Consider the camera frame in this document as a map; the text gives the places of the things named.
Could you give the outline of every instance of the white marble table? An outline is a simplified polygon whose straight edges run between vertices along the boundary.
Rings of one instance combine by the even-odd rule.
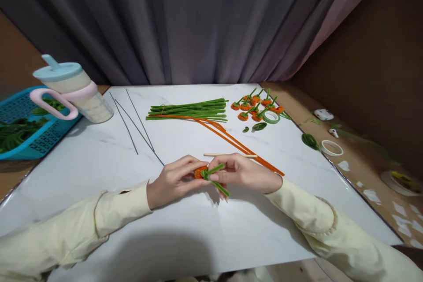
[[[286,174],[308,192],[332,202],[380,241],[399,238],[369,208],[323,155],[304,145],[302,132],[284,118],[263,131],[241,122],[229,105],[255,84],[128,87],[156,153],[166,164],[186,154],[233,153],[236,148],[202,125],[184,120],[145,121],[151,105],[187,104],[224,97],[228,122],[223,125],[240,142]],[[125,91],[109,91],[143,131]],[[128,117],[123,113],[139,155],[116,111],[102,124],[82,119],[0,206],[0,235],[65,209],[103,189],[114,191],[146,179],[162,169]],[[229,203],[217,202],[212,187],[128,224],[112,234],[85,262],[71,270],[59,268],[49,281],[157,281],[202,275],[315,257],[293,222],[265,197],[228,186]]]

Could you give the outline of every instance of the cream long-sleeve shirt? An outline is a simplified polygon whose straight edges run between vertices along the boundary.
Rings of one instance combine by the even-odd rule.
[[[42,272],[85,260],[109,234],[151,213],[146,185],[102,192],[59,215],[1,237],[0,281],[42,281]],[[352,280],[423,281],[423,272],[409,258],[286,178],[278,191],[266,197],[294,220],[318,255]]]

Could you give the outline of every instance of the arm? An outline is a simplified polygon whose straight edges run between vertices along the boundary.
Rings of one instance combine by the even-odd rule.
[[[109,234],[151,213],[146,188],[144,182],[122,194],[103,192],[3,236],[0,279],[40,281],[42,272],[85,260]]]
[[[85,260],[109,234],[207,185],[203,179],[182,181],[206,164],[185,156],[166,165],[152,184],[146,181],[131,189],[102,192],[54,217],[0,237],[0,281],[41,281],[43,272]]]
[[[423,272],[404,254],[374,239],[329,203],[241,155],[217,156],[209,178],[258,190],[294,220],[313,250],[354,281],[423,281]]]
[[[354,281],[422,281],[423,272],[404,254],[365,233],[351,219],[283,180],[266,197],[292,218],[313,250]]]

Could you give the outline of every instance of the brown wall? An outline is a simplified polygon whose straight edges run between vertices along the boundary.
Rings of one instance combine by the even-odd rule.
[[[423,175],[423,0],[363,0],[293,82]]]
[[[0,11],[0,100],[41,85],[32,72],[46,65],[40,52]]]

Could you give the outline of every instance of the hand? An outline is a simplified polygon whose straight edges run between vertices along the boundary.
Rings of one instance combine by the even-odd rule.
[[[225,163],[225,168],[209,176],[209,179],[219,183],[239,184],[249,189],[258,190],[262,194],[270,194],[282,187],[282,176],[254,163],[241,154],[216,156],[209,164],[211,170]]]
[[[181,198],[194,189],[210,184],[203,179],[182,181],[184,177],[192,177],[193,174],[190,174],[192,171],[207,164],[208,162],[200,161],[190,155],[166,164],[159,177],[147,185],[148,207],[153,210]]]

